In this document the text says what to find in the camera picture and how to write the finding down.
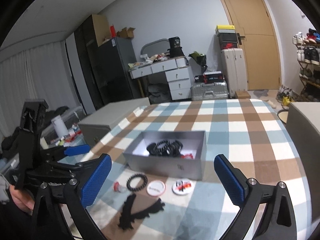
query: wooden door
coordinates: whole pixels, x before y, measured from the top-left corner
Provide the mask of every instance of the wooden door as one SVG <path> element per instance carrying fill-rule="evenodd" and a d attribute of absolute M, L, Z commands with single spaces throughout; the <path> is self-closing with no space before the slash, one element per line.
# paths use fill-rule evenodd
<path fill-rule="evenodd" d="M 248 90 L 279 89 L 280 59 L 276 35 L 263 0 L 221 0 L 230 24 L 243 36 Z"/>

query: blue gripper pad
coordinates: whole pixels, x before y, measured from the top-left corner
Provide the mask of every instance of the blue gripper pad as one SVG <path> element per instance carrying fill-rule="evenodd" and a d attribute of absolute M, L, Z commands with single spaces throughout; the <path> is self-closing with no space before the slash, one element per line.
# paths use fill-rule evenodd
<path fill-rule="evenodd" d="M 215 157 L 213 166 L 232 203 L 242 207 L 248 194 L 247 178 L 223 154 Z"/>
<path fill-rule="evenodd" d="M 88 152 L 90 152 L 90 146 L 87 144 L 84 144 L 79 146 L 68 147 L 67 149 L 65 149 L 64 155 L 75 156 L 75 155 L 84 154 Z"/>
<path fill-rule="evenodd" d="M 111 171 L 112 161 L 106 155 L 81 189 L 81 204 L 84 208 L 93 204 L 103 183 Z"/>

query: metal screw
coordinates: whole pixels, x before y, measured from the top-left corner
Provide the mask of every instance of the metal screw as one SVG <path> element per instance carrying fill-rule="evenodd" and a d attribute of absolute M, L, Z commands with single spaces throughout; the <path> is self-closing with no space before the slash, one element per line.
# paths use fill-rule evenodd
<path fill-rule="evenodd" d="M 279 182 L 279 186 L 281 187 L 281 188 L 285 188 L 285 183 L 284 182 Z"/>
<path fill-rule="evenodd" d="M 40 187 L 41 187 L 41 188 L 46 188 L 47 185 L 48 185 L 48 184 L 47 184 L 46 182 L 44 182 L 44 183 L 42 183 L 42 184 L 40 185 Z"/>
<path fill-rule="evenodd" d="M 256 184 L 257 184 L 257 180 L 254 179 L 254 178 L 250 178 L 250 179 L 249 179 L 249 183 L 250 183 L 251 185 L 256 185 Z"/>
<path fill-rule="evenodd" d="M 75 184 L 77 184 L 77 182 L 78 182 L 77 179 L 71 179 L 71 180 L 69 180 L 69 184 L 70 184 L 70 185 L 75 185 Z"/>

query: silver suitcase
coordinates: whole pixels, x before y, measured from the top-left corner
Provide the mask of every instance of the silver suitcase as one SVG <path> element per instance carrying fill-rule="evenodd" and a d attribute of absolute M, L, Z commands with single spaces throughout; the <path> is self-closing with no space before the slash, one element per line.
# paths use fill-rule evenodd
<path fill-rule="evenodd" d="M 229 93 L 226 82 L 212 84 L 199 83 L 191 87 L 192 101 L 228 99 Z"/>

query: white suitcase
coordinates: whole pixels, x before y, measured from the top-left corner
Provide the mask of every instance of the white suitcase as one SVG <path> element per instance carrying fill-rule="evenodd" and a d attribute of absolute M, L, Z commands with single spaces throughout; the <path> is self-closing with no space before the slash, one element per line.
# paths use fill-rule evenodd
<path fill-rule="evenodd" d="M 248 89 L 247 71 L 242 49 L 223 49 L 222 64 L 223 73 L 227 80 L 229 95 L 236 97 L 236 91 Z"/>

